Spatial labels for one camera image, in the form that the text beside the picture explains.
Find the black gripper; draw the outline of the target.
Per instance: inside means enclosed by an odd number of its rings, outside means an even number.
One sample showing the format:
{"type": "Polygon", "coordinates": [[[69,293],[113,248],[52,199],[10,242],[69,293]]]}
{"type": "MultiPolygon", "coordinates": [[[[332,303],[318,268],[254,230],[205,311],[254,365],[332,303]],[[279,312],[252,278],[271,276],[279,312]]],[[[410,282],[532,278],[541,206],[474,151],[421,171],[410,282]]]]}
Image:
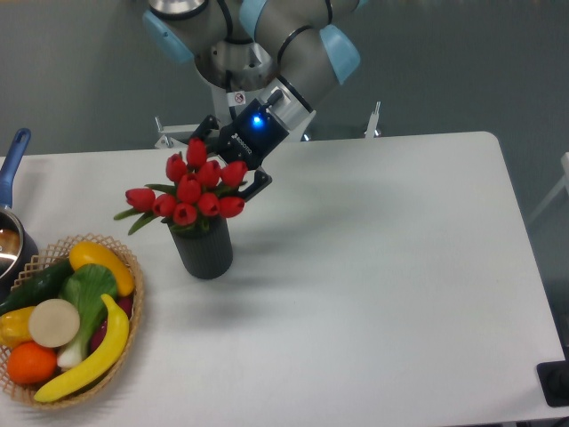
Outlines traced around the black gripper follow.
{"type": "Polygon", "coordinates": [[[215,153],[226,163],[241,160],[249,170],[256,169],[252,184],[237,192],[240,198],[249,201],[271,184],[272,177],[259,166],[287,135],[267,108],[253,101],[231,124],[221,129],[220,120],[208,115],[189,138],[202,141],[208,154],[215,153]]]}

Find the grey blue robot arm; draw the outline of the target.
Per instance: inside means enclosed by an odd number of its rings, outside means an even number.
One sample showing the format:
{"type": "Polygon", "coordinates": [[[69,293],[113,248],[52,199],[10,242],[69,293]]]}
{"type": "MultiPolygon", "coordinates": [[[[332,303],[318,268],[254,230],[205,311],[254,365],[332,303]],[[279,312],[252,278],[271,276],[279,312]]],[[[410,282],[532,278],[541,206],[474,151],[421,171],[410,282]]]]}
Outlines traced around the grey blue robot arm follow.
{"type": "Polygon", "coordinates": [[[193,132],[225,163],[254,173],[238,196],[272,181],[263,160],[298,141],[318,104],[343,85],[360,55],[334,22],[361,1],[151,1],[143,25],[171,60],[192,62],[211,87],[215,112],[193,132]]]}

